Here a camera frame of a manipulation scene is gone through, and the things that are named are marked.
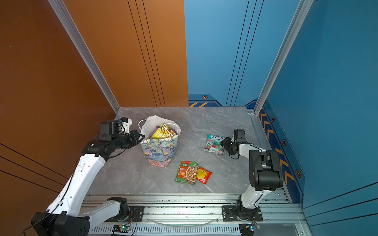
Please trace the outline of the yellow green snack packet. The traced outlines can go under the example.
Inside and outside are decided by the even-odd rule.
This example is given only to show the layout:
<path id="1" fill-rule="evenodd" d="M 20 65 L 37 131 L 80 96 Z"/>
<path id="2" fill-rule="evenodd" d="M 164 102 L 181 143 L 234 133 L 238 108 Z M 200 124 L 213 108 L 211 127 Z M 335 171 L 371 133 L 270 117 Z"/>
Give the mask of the yellow green snack packet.
<path id="1" fill-rule="evenodd" d="M 157 129 L 155 133 L 152 135 L 153 139 L 165 139 L 165 138 L 171 138 L 177 135 L 176 131 L 174 129 L 171 129 L 166 124 L 161 124 L 160 126 L 157 126 Z"/>

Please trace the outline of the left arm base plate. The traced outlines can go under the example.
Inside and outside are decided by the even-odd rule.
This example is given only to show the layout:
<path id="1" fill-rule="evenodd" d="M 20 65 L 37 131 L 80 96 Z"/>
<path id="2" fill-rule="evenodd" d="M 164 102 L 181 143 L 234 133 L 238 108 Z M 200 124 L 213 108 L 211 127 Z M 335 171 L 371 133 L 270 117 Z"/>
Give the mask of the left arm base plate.
<path id="1" fill-rule="evenodd" d="M 144 206 L 129 206 L 128 214 L 125 216 L 114 216 L 105 222 L 141 222 L 144 216 Z"/>

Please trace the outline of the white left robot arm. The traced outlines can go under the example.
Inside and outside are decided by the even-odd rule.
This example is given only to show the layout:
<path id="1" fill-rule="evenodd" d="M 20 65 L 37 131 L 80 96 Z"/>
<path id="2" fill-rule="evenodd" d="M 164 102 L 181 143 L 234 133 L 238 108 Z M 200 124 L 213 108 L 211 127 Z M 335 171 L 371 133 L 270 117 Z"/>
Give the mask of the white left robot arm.
<path id="1" fill-rule="evenodd" d="M 118 149 L 129 149 L 145 139 L 137 130 L 111 135 L 109 140 L 93 140 L 84 148 L 77 166 L 56 199 L 45 212 L 37 212 L 31 225 L 39 236 L 86 236 L 110 218 L 120 221 L 131 218 L 127 200 L 111 197 L 99 207 L 80 215 L 84 198 L 106 161 Z"/>

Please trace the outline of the floral paper gift bag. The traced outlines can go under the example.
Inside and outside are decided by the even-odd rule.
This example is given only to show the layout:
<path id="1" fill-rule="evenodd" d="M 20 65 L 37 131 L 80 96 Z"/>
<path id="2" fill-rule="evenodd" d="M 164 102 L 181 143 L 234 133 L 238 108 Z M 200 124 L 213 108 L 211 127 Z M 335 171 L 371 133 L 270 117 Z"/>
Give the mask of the floral paper gift bag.
<path id="1" fill-rule="evenodd" d="M 168 125 L 177 133 L 174 137 L 165 139 L 153 139 L 157 126 L 161 124 Z M 163 119 L 159 116 L 150 116 L 138 123 L 140 133 L 145 135 L 145 139 L 141 142 L 144 155 L 150 165 L 166 168 L 173 158 L 178 146 L 181 128 L 177 123 L 171 120 Z"/>

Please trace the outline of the green noodle snack packet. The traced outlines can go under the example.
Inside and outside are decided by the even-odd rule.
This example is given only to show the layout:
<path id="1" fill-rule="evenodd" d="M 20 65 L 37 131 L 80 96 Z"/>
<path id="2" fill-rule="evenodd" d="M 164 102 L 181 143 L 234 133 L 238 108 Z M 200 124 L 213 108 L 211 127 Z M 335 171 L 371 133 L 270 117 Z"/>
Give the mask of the green noodle snack packet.
<path id="1" fill-rule="evenodd" d="M 200 165 L 194 161 L 181 161 L 175 182 L 195 184 Z"/>

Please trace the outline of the teal Fox's cherry candy bag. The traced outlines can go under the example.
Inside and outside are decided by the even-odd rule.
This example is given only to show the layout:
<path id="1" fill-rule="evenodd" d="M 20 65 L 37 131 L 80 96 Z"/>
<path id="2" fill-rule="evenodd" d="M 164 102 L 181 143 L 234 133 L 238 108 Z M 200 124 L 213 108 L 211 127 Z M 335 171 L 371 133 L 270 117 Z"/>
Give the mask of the teal Fox's cherry candy bag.
<path id="1" fill-rule="evenodd" d="M 204 151 L 215 155 L 224 155 L 224 148 L 221 145 L 224 139 L 225 137 L 222 136 L 208 134 Z"/>

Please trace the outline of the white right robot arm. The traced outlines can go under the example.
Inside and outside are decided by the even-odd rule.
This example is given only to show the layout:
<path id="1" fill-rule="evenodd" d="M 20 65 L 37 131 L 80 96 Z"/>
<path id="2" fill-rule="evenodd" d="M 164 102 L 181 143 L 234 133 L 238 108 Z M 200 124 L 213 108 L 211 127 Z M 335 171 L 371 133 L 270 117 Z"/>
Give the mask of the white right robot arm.
<path id="1" fill-rule="evenodd" d="M 261 201 L 284 184 L 278 153 L 248 143 L 244 130 L 234 130 L 233 138 L 227 137 L 220 144 L 230 155 L 249 160 L 250 181 L 249 187 L 238 197 L 235 205 L 222 206 L 223 221 L 261 222 Z"/>

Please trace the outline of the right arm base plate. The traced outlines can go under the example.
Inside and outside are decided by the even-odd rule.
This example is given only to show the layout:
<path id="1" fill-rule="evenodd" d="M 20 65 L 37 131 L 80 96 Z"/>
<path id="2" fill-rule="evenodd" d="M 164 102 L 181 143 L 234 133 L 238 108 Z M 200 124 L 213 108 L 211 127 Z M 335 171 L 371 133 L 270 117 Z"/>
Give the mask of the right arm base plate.
<path id="1" fill-rule="evenodd" d="M 261 222 L 263 221 L 260 207 L 245 208 L 236 205 L 225 205 L 221 207 L 222 219 L 225 222 L 231 221 L 248 221 Z"/>

